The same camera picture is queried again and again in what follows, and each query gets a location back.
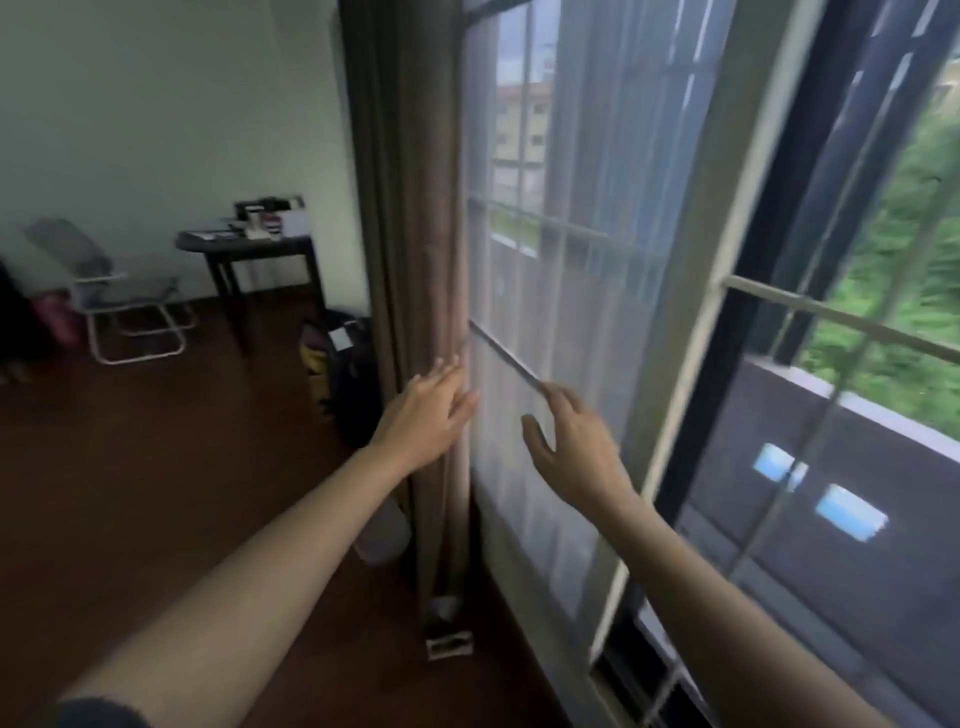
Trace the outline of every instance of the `black table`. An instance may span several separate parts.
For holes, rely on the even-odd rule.
[[[261,260],[268,257],[286,257],[288,255],[302,255],[306,263],[306,271],[310,276],[310,286],[313,288],[314,305],[317,308],[317,319],[323,323],[326,320],[326,300],[324,299],[324,285],[320,281],[320,270],[317,268],[317,256],[313,250],[313,239],[309,235],[301,237],[284,237],[280,240],[248,240],[246,237],[235,235],[229,238],[204,240],[189,232],[181,232],[177,236],[177,247],[189,253],[202,253],[206,258],[206,265],[213,277],[213,284],[217,287],[217,296],[224,305],[227,321],[237,346],[243,353],[250,352],[250,339],[247,336],[247,302],[243,291],[237,283],[233,272],[233,263],[238,260]]]

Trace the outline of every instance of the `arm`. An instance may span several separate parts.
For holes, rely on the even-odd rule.
[[[626,562],[724,725],[890,725],[640,498],[599,415],[563,387],[545,384],[543,392],[557,449],[525,415],[534,465]]]
[[[373,511],[443,454],[475,413],[478,397],[463,395],[463,383],[456,362],[415,377],[369,446],[63,697],[109,698],[155,728],[237,725]]]

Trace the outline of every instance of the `sheer curtain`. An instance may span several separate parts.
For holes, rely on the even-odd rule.
[[[557,379],[622,438],[733,5],[533,0],[468,28],[471,466],[569,620],[597,534],[540,480],[519,417],[547,424],[533,385]]]

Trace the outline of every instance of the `black bag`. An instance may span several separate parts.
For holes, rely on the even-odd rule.
[[[344,440],[362,448],[383,414],[370,319],[328,310],[327,325],[305,321],[300,334],[310,395],[321,414],[333,418]],[[345,336],[349,346],[338,350],[334,342],[344,343]]]

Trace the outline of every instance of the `forearm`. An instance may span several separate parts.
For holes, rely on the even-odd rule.
[[[725,725],[888,725],[639,496],[597,520]]]
[[[404,473],[362,449],[67,691],[156,728],[240,722],[360,529]]]

